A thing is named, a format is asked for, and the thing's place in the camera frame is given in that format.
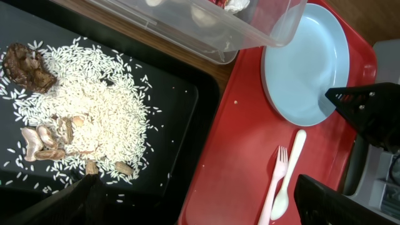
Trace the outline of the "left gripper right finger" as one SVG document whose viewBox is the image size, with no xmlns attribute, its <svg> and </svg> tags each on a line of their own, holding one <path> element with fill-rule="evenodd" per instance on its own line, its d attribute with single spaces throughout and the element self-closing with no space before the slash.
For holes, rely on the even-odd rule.
<svg viewBox="0 0 400 225">
<path fill-rule="evenodd" d="M 294 200 L 302 225 L 396 225 L 305 174 L 297 178 Z"/>
</svg>

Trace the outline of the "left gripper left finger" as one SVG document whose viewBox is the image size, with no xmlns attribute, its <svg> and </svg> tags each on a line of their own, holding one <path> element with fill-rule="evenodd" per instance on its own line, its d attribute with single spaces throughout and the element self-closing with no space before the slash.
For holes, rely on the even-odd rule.
<svg viewBox="0 0 400 225">
<path fill-rule="evenodd" d="M 104 224 L 105 185 L 97 174 L 18 212 L 3 224 Z"/>
</svg>

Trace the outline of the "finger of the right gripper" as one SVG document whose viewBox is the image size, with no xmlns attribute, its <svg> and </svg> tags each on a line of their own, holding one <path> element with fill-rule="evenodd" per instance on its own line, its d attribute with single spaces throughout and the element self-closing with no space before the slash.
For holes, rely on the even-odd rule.
<svg viewBox="0 0 400 225">
<path fill-rule="evenodd" d="M 399 84 L 330 88 L 325 96 L 369 144 L 399 150 Z"/>
</svg>

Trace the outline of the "white plastic spoon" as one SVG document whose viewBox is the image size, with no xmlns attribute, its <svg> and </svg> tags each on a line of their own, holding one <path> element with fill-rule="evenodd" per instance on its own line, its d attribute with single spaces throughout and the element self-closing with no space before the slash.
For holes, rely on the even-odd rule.
<svg viewBox="0 0 400 225">
<path fill-rule="evenodd" d="M 288 209 L 289 206 L 289 196 L 288 196 L 288 186 L 293 175 L 294 169 L 296 167 L 297 161 L 300 157 L 301 151 L 303 150 L 304 143 L 306 141 L 306 132 L 301 129 L 297 132 L 294 139 L 294 143 L 291 149 L 291 155 L 289 158 L 286 175 L 283 179 L 282 186 L 276 195 L 274 200 L 270 219 L 275 221 L 279 219 Z"/>
</svg>

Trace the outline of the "white plastic fork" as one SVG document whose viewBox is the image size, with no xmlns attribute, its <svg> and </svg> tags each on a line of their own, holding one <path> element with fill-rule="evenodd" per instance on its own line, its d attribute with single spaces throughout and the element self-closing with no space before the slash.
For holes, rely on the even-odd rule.
<svg viewBox="0 0 400 225">
<path fill-rule="evenodd" d="M 259 217 L 258 225 L 269 224 L 276 188 L 278 182 L 286 175 L 287 169 L 288 169 L 288 150 L 286 147 L 278 146 L 276 164 L 274 167 L 266 199 L 261 211 L 261 215 Z"/>
</svg>

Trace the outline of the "light blue plate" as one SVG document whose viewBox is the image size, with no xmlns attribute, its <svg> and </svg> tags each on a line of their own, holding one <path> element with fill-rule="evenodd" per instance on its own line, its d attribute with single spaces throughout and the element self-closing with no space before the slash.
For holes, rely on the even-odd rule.
<svg viewBox="0 0 400 225">
<path fill-rule="evenodd" d="M 325 93 L 346 87 L 349 66 L 349 46 L 338 19 L 325 7 L 308 3 L 292 41 L 265 48 L 262 85 L 285 120 L 314 126 L 335 111 Z"/>
</svg>

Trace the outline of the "rice and meat leftovers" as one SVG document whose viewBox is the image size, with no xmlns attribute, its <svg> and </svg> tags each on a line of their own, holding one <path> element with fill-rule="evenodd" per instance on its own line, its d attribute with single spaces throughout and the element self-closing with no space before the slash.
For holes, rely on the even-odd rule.
<svg viewBox="0 0 400 225">
<path fill-rule="evenodd" d="M 138 188 L 153 152 L 148 76 L 117 50 L 77 37 L 1 50 L 1 184 L 55 194 L 88 169 Z"/>
</svg>

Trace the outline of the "white napkin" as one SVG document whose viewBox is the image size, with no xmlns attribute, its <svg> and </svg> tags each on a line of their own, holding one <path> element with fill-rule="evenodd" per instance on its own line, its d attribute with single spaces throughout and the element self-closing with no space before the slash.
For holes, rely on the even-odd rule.
<svg viewBox="0 0 400 225">
<path fill-rule="evenodd" d="M 224 5 L 224 10 L 229 13 L 238 13 L 243 9 L 246 9 L 250 3 L 250 0 L 228 0 Z"/>
</svg>

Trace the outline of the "red snack wrapper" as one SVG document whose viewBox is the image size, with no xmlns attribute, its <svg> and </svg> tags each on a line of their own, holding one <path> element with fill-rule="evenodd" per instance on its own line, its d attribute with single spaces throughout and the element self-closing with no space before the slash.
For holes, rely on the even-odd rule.
<svg viewBox="0 0 400 225">
<path fill-rule="evenodd" d="M 226 4 L 229 2 L 229 0 L 208 0 L 209 2 L 212 2 L 213 4 L 219 6 L 220 8 L 225 8 Z"/>
</svg>

